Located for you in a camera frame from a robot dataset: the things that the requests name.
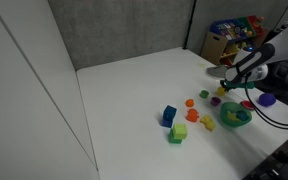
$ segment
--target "gray wall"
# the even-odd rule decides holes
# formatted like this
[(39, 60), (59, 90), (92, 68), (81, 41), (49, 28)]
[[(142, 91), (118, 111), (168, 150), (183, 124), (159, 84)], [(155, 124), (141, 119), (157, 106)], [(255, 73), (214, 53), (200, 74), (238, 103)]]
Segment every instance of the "gray wall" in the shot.
[[(182, 46), (193, 0), (49, 0), (76, 70)], [(198, 0), (188, 47), (210, 23), (256, 14), (274, 28), (288, 0)]]

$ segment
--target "yellow toy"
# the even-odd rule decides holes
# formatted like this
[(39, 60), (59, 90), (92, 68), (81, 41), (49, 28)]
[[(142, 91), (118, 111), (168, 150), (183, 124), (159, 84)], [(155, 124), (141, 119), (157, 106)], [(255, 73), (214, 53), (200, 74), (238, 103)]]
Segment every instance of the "yellow toy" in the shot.
[(219, 96), (224, 96), (226, 94), (225, 89), (223, 87), (218, 87), (216, 94)]
[(240, 121), (235, 113), (232, 113), (231, 111), (227, 111), (227, 118), (231, 121)]
[(211, 132), (215, 129), (215, 123), (213, 122), (211, 116), (208, 114), (203, 116), (200, 122), (203, 123), (205, 128)]
[(246, 36), (252, 36), (253, 35), (253, 32), (252, 31), (247, 31), (246, 32)]

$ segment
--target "white wall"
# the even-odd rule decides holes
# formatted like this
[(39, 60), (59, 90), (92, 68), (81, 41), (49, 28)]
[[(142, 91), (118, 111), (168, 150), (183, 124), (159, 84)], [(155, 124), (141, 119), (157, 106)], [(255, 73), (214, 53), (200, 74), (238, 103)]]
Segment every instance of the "white wall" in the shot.
[(96, 165), (77, 77), (47, 0), (0, 0), (0, 15)]
[(99, 175), (0, 22), (0, 180)]

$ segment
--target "small toy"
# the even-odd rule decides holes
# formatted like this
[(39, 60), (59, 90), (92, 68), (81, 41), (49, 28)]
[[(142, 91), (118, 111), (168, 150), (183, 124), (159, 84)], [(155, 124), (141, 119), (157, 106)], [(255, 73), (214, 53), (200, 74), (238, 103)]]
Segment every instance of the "small toy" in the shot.
[(223, 24), (219, 25), (221, 27), (221, 29), (226, 29), (226, 27)]
[(206, 90), (202, 90), (200, 93), (200, 97), (204, 99), (206, 99), (208, 95), (209, 95), (209, 92)]
[(257, 22), (261, 23), (261, 22), (264, 21), (264, 19), (265, 19), (265, 18), (264, 18), (263, 16), (261, 16), (261, 17), (257, 18)]
[(220, 98), (218, 98), (218, 97), (212, 97), (212, 99), (211, 99), (211, 104), (212, 104), (213, 106), (218, 106), (220, 103), (221, 103), (221, 99), (220, 99)]
[(224, 23), (223, 25), (224, 25), (227, 29), (231, 28), (231, 26), (230, 26), (229, 24), (227, 24), (227, 23)]
[(258, 21), (254, 21), (252, 24), (255, 28), (260, 27), (260, 23)]
[(223, 88), (222, 86), (217, 88), (216, 94), (219, 96), (224, 96), (226, 94), (225, 92), (225, 88)]
[(235, 27), (234, 32), (235, 32), (235, 34), (239, 34), (241, 32), (241, 28)]
[(228, 40), (231, 40), (231, 39), (232, 39), (232, 36), (231, 36), (231, 35), (226, 35), (225, 37), (226, 37), (226, 39), (228, 39)]
[(194, 106), (194, 100), (193, 99), (186, 100), (185, 105), (187, 107), (193, 107)]
[(175, 114), (176, 114), (176, 108), (172, 106), (167, 106), (163, 113), (162, 126), (171, 128)]
[(227, 111), (227, 119), (231, 120), (231, 121), (240, 121), (237, 117), (235, 113), (232, 113), (231, 111)]
[(252, 36), (253, 35), (253, 32), (252, 31), (247, 31), (246, 32), (246, 36)]
[(254, 106), (249, 101), (241, 101), (240, 104), (248, 110), (254, 110)]
[(187, 136), (187, 130), (185, 124), (174, 124), (173, 128), (174, 139), (185, 139)]
[(247, 47), (247, 43), (245, 41), (242, 42), (242, 48)]
[(237, 111), (236, 117), (241, 121), (247, 121), (249, 118), (245, 111)]
[(228, 29), (228, 32), (230, 33), (230, 35), (231, 35), (231, 37), (232, 37), (233, 39), (236, 38), (234, 29)]
[(276, 98), (271, 93), (263, 93), (258, 98), (258, 103), (264, 107), (272, 106), (273, 104), (275, 104), (275, 102)]
[(191, 122), (196, 122), (198, 118), (199, 118), (199, 114), (196, 109), (189, 109), (187, 111), (186, 120), (191, 121)]
[(215, 129), (215, 123), (213, 122), (211, 116), (208, 114), (203, 116), (200, 122), (203, 123), (205, 128), (211, 132)]
[(169, 134), (169, 140), (170, 140), (170, 143), (172, 143), (172, 144), (181, 144), (182, 143), (182, 139), (174, 139), (172, 129), (171, 129), (170, 134)]
[(230, 24), (230, 26), (231, 26), (231, 28), (234, 28), (235, 27), (235, 24), (234, 23), (229, 23)]

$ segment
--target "green bowl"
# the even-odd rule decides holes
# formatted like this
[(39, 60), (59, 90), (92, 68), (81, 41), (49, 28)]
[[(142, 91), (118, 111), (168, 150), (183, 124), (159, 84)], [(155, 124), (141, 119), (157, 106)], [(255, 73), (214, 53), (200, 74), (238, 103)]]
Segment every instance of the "green bowl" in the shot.
[[(230, 111), (231, 113), (237, 113), (240, 111), (244, 111), (246, 115), (248, 116), (247, 119), (244, 121), (241, 120), (231, 120), (227, 117), (227, 112)], [(226, 102), (223, 103), (221, 106), (221, 119), (222, 121), (232, 127), (239, 127), (247, 124), (252, 120), (252, 114), (249, 110), (241, 106), (240, 104), (234, 103), (234, 102)]]

